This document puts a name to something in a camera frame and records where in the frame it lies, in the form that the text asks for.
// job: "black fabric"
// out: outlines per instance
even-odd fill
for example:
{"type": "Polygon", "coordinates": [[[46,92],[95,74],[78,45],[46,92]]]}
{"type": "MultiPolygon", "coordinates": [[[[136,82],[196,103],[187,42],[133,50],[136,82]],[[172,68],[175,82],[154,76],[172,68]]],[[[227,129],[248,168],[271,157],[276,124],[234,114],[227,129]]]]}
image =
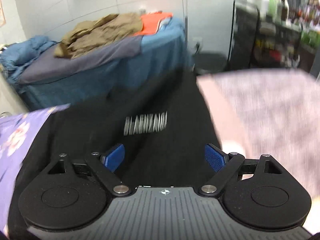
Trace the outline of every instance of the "black fabric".
{"type": "Polygon", "coordinates": [[[138,185],[200,187],[214,171],[204,147],[220,147],[195,76],[175,70],[151,79],[136,91],[114,90],[49,117],[36,136],[18,174],[9,212],[9,233],[22,239],[26,225],[18,198],[35,176],[60,153],[78,159],[124,144],[125,158],[115,174],[130,187],[138,185]],[[124,136],[126,117],[167,113],[159,132],[124,136]]]}

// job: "orange cloth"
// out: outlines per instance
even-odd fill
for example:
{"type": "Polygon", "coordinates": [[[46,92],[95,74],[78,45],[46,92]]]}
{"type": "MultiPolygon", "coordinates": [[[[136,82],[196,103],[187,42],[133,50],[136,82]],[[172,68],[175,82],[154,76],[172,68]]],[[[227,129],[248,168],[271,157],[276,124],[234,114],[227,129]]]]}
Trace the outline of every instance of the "orange cloth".
{"type": "Polygon", "coordinates": [[[163,19],[172,17],[172,16],[173,16],[172,13],[164,13],[164,12],[156,12],[156,13],[141,15],[143,28],[142,28],[142,31],[135,33],[134,36],[156,34],[159,29],[160,22],[163,19]]]}

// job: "silver screw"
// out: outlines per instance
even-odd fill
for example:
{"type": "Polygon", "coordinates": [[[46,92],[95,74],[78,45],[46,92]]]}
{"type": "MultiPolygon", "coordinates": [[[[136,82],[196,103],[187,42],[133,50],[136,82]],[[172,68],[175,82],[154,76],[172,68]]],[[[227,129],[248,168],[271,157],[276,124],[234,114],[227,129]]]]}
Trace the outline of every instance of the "silver screw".
{"type": "Polygon", "coordinates": [[[214,193],[217,191],[217,188],[213,185],[204,185],[201,187],[201,190],[204,192],[204,193],[214,193]]]}
{"type": "Polygon", "coordinates": [[[113,188],[113,191],[118,194],[123,194],[123,193],[127,193],[129,191],[129,188],[125,185],[119,185],[119,186],[115,186],[113,188]]]}

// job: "crumpled blue fabric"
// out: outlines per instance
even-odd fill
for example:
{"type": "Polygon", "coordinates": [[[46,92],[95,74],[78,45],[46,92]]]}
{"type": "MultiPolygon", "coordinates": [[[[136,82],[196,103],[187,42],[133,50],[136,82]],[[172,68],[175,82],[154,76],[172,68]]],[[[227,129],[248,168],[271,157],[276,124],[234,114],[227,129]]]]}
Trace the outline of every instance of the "crumpled blue fabric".
{"type": "Polygon", "coordinates": [[[47,36],[38,35],[9,46],[0,54],[0,63],[4,67],[7,81],[12,85],[17,84],[25,68],[56,43],[50,41],[47,36]]]}

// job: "pink flower print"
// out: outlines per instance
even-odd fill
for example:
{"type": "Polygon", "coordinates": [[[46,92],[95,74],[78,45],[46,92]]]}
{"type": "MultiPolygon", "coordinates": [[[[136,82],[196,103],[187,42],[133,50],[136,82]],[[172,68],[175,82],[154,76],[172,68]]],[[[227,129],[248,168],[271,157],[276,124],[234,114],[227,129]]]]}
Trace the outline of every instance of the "pink flower print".
{"type": "Polygon", "coordinates": [[[30,123],[23,122],[17,130],[15,130],[7,140],[8,153],[7,156],[11,156],[26,139],[26,133],[29,130],[30,123]]]}

